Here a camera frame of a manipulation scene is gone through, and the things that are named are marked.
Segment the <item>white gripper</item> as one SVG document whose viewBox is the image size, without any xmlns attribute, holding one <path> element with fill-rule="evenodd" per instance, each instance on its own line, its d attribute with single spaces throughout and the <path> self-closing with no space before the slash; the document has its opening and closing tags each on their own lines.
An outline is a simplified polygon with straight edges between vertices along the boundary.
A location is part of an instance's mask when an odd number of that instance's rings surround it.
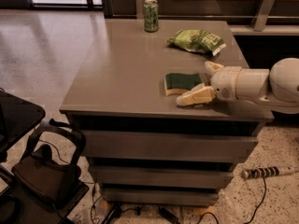
<svg viewBox="0 0 299 224">
<path fill-rule="evenodd" d="M 190 91 L 181 94 L 176 102 L 179 106 L 198 105 L 210 103 L 215 97 L 226 102 L 236 100 L 236 82 L 237 77 L 242 70 L 240 66 L 226 66 L 205 62 L 206 72 L 212 76 L 211 86 L 201 83 Z"/>
</svg>

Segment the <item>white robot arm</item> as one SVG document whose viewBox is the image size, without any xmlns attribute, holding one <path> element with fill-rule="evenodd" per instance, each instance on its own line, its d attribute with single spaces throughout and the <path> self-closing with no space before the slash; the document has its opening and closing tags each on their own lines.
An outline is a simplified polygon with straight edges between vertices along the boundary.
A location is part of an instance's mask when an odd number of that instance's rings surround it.
<svg viewBox="0 0 299 224">
<path fill-rule="evenodd" d="M 223 66 L 205 62 L 210 85 L 199 84 L 177 98 L 177 105 L 206 104 L 215 98 L 224 102 L 250 101 L 268 110 L 299 113 L 299 59 L 286 58 L 271 69 Z"/>
</svg>

